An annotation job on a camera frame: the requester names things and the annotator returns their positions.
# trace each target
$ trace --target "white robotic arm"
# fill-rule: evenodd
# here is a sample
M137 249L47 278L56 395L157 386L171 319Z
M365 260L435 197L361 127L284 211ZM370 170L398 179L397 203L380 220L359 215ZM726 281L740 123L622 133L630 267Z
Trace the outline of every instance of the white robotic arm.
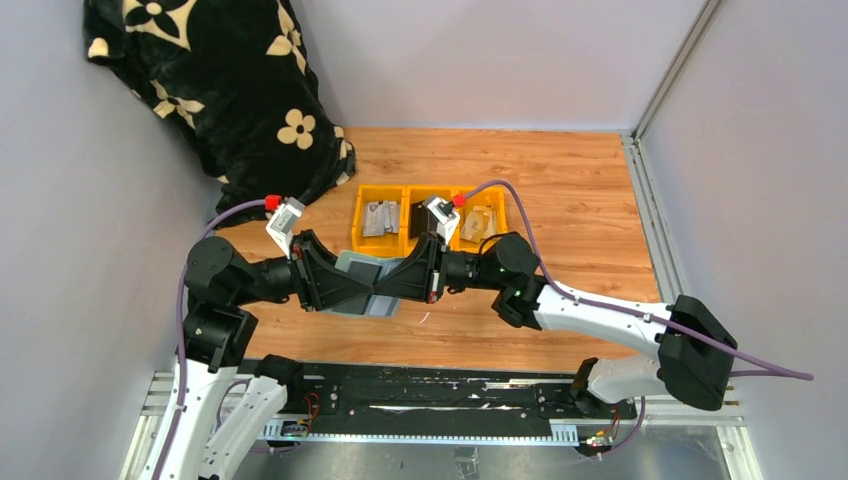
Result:
M175 390L141 478L154 478L157 461L167 450L166 433L177 408L182 410L182 418L171 436L159 478L232 478L262 427L285 406L293 393L289 382L298 377L288 367L272 368L282 374L257 372L259 378L250 383L236 411L207 444L216 411L258 322L239 307L256 301L284 303L293 294L303 309L320 311L362 295L433 303L445 289L448 293L467 288L494 290L499 293L492 308L514 327L585 333L639 353L614 361L586 360L571 385L581 410L661 393L696 408L720 408L733 357L687 336L670 334L667 326L655 321L686 325L735 348L733 338L700 301L681 295L673 305L640 304L562 284L554 288L535 274L540 259L519 234L503 235L481 254L452 252L446 245L459 224L453 203L431 198L426 205L439 221L438 232L422 234L399 266L372 282L336 269L335 255L321 245L314 232L292 234L303 211L296 201L280 205L268 225L285 257L251 264L225 239L210 237L198 242L189 254L185 277L197 300L184 322L188 352L185 405L176 405ZM175 385L183 374L177 369Z

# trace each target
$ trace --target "wood grain surface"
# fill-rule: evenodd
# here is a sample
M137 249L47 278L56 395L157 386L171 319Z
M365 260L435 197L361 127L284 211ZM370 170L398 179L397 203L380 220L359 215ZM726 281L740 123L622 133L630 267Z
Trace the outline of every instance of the wood grain surface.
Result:
M542 257L560 281L628 300L658 301L626 159L615 134L347 128L359 173L308 207L296 231L312 228L333 252L350 249L357 187L512 182ZM511 229L524 233L507 194ZM281 252L253 222L220 234L253 262ZM493 292L445 294L435 305L405 302L395 318L351 319L287 305L248 307L259 318L248 355L303 361L574 371L624 347L569 332L508 326Z

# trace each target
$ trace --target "yellow storage tray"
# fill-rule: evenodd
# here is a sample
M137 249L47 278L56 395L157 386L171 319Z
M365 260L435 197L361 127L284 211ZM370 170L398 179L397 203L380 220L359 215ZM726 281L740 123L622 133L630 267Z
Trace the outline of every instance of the yellow storage tray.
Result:
M409 208L413 203L438 195L450 200L459 193L468 193L474 187L455 185L360 185L356 196L356 212L350 230L353 251L375 257L403 257L409 255L418 243L418 238L409 238ZM394 201L400 204L400 233L387 233L381 237L363 237L362 222L365 221L365 205L369 202ZM497 233L508 232L506 223L506 202L503 190L493 187L475 195L460 208L462 216L456 233L451 239L450 249L454 251L477 252L480 245L459 238L459 232L475 206L486 206L495 211Z

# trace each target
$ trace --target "gray wall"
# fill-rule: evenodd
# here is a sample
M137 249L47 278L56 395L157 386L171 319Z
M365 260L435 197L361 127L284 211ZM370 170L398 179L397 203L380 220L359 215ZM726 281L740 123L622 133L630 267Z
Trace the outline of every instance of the gray wall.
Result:
M293 0L344 125L632 127L703 0Z
M740 348L816 375L735 382L767 479L848 471L846 19L726 2L645 142L689 291Z
M212 185L88 64L80 0L0 3L0 478L116 478Z

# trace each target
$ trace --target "flower pattern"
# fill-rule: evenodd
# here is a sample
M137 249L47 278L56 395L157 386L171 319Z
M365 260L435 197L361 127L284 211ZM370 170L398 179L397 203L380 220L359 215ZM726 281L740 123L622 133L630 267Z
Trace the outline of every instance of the flower pattern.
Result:
M91 46L88 47L88 58L108 57L109 44L103 38L97 37L91 41Z
M347 152L353 149L353 145L344 139L344 129L342 127L335 126L333 130L336 133L336 138L342 139L342 145L339 147L339 160L344 160L347 158Z
M277 3L277 17L280 20L280 31L282 35L277 35L271 46L268 47L267 55L275 55L284 57L293 53L294 59L297 62L297 67L300 68L300 73L306 74L306 57L303 56L300 49L300 32L295 28L294 20L289 16L286 9Z
M194 128L193 115L203 110L205 105L197 100L183 100L179 97L172 97L165 90L165 87L156 80L150 83L153 84L153 88L156 89L156 96L159 98L159 105L156 105L153 111L162 118L167 117L172 112L177 112L177 115L183 117L189 127Z
M312 146L312 130L315 128L315 117L303 115L303 112L293 108L286 114L288 126L277 132L277 140L285 144L297 143L298 148L306 150Z
M190 50L186 27L197 0L123 0L128 32L144 32Z

